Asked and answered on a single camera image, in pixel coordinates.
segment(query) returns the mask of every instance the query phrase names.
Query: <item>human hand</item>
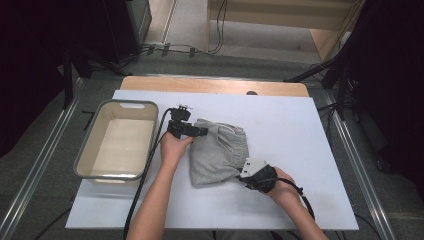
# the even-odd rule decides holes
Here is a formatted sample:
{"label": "human hand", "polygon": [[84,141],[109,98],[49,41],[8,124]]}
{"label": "human hand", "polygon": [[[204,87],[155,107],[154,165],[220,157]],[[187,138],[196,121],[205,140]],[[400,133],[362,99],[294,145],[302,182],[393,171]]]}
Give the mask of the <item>human hand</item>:
{"label": "human hand", "polygon": [[[290,175],[288,175],[278,167],[274,168],[279,178],[285,178],[295,183]],[[267,195],[270,196],[272,200],[274,200],[274,202],[277,203],[277,205],[283,208],[286,212],[289,208],[302,206],[299,194],[297,193],[296,189],[282,181],[276,181],[274,188],[269,191]]]}
{"label": "human hand", "polygon": [[181,140],[169,132],[165,133],[160,142],[162,165],[170,166],[175,170],[187,146],[193,141],[193,137],[187,137]]}

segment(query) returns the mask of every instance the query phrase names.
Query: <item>rectangular container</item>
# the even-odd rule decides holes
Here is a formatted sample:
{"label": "rectangular container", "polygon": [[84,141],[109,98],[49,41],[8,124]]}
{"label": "rectangular container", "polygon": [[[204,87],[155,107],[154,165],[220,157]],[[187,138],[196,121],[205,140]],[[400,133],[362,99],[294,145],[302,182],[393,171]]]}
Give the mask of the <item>rectangular container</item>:
{"label": "rectangular container", "polygon": [[105,182],[139,179],[157,118],[158,107],[153,102],[112,99],[101,103],[75,161],[75,173]]}

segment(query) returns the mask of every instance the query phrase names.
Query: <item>white table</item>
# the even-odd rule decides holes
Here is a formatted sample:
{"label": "white table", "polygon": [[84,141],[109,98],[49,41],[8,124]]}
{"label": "white table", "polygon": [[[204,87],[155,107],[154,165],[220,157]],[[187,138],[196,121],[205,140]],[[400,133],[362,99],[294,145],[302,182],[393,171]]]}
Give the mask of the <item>white table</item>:
{"label": "white table", "polygon": [[[266,159],[293,176],[297,185],[304,188],[322,229],[358,229],[311,98],[141,91],[117,91],[114,98],[156,102],[159,118],[166,108],[183,103],[194,108],[189,122],[201,117],[243,127],[250,156]],[[157,151],[151,177],[140,199],[152,183],[159,164]],[[244,188],[237,180],[195,187],[190,183],[188,171],[186,154],[175,174],[166,228],[294,228],[287,215],[267,196]],[[122,228],[135,190],[135,185],[83,180],[66,227]]]}

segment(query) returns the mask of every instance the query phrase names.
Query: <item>gray floor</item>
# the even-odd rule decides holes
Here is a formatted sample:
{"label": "gray floor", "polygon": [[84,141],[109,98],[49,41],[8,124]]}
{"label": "gray floor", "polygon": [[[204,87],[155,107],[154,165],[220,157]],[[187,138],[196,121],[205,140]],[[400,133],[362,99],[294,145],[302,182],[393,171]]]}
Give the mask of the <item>gray floor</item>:
{"label": "gray floor", "polygon": [[[278,80],[287,79],[306,71],[309,64],[290,63],[272,60],[257,60],[237,57],[196,55],[188,58],[187,54],[172,53],[160,57],[160,52],[141,56],[133,61],[126,71],[140,74],[172,74],[198,76],[225,76],[253,79]],[[81,182],[72,170],[82,140],[84,127],[89,116],[81,111],[94,111],[106,99],[112,97],[119,89],[122,77],[108,71],[96,72],[92,79],[86,80],[76,110],[54,151],[50,163],[29,202],[12,239],[33,239],[48,223],[71,206]],[[314,79],[306,82],[311,97],[317,106],[326,105],[324,92]],[[63,96],[60,94],[27,130],[18,145],[5,157],[0,159],[0,214],[4,214],[30,171],[40,149],[46,141],[53,125],[60,114]],[[376,169],[375,156],[358,124],[353,121],[349,111],[347,121],[351,133],[363,156],[364,164],[378,195],[389,216],[389,221],[398,239],[424,238],[424,207],[418,198],[414,186],[401,175],[383,174]],[[357,183],[352,166],[340,140],[337,130],[332,126],[332,146],[345,188],[352,202],[355,213],[372,222],[368,205]],[[67,216],[57,222],[45,235],[44,239],[121,239],[122,230],[69,230],[65,229]],[[364,221],[358,219],[359,231],[346,232],[347,239],[378,239]],[[284,239],[293,239],[288,233],[281,232]],[[335,232],[328,232],[330,239],[338,239]],[[208,232],[167,231],[166,239],[207,239]]]}

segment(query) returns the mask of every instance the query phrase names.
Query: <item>gray towel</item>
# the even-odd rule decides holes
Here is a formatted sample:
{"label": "gray towel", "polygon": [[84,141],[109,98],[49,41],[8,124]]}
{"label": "gray towel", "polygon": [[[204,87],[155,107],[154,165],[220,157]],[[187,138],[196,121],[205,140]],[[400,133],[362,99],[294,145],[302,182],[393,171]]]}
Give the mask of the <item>gray towel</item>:
{"label": "gray towel", "polygon": [[240,175],[249,157],[246,134],[242,128],[198,119],[196,127],[208,128],[190,146],[190,178],[194,185],[223,182]]}

